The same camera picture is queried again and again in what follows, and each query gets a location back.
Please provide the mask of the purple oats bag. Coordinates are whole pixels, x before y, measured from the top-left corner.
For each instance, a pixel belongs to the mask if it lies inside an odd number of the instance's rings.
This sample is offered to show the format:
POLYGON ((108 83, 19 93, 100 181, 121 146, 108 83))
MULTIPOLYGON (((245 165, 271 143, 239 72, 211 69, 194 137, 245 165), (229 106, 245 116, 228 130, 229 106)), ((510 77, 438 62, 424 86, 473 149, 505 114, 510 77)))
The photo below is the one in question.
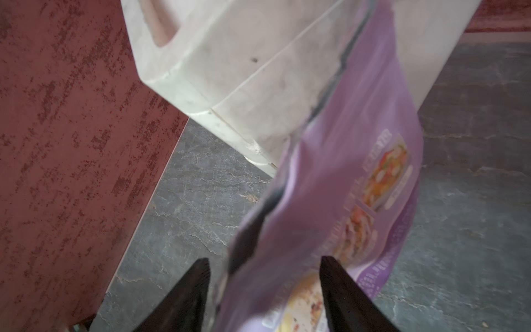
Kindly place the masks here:
POLYGON ((232 242, 212 331, 329 331, 323 256, 372 302, 391 274, 416 211, 423 138, 395 49, 394 11, 376 2, 232 242))

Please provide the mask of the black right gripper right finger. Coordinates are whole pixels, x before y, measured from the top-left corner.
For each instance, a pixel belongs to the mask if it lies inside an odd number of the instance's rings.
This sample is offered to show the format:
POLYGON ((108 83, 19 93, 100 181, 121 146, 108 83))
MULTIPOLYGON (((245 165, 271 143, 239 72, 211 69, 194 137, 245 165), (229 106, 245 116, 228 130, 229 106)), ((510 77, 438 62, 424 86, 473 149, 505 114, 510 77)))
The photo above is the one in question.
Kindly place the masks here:
POLYGON ((399 332, 334 257, 322 257, 319 279, 330 332, 399 332))

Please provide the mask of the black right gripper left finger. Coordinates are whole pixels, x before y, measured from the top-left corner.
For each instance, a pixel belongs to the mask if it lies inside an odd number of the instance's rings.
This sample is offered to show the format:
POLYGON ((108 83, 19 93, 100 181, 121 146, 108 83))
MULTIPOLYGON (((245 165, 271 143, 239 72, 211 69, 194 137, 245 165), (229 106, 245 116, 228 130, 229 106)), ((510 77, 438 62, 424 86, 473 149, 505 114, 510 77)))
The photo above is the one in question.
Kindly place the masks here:
POLYGON ((201 331, 210 277, 209 259, 196 260, 163 301, 134 331, 201 331))

